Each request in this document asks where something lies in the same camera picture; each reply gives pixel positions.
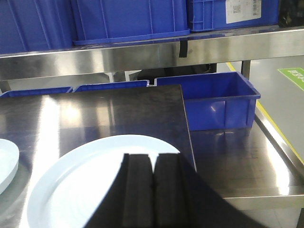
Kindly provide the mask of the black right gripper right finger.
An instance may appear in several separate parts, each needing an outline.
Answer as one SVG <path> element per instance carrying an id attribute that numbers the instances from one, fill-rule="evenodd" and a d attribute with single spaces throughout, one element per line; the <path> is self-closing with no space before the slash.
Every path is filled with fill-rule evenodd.
<path id="1" fill-rule="evenodd" d="M 158 228 L 189 225 L 179 155 L 160 154 L 154 169 L 154 212 Z"/>

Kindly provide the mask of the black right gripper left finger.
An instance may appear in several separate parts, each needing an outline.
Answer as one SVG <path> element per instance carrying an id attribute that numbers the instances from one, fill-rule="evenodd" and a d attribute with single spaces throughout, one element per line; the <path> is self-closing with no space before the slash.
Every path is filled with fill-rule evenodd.
<path id="1" fill-rule="evenodd" d="M 128 156 L 122 227 L 153 227 L 153 172 L 147 154 Z"/>

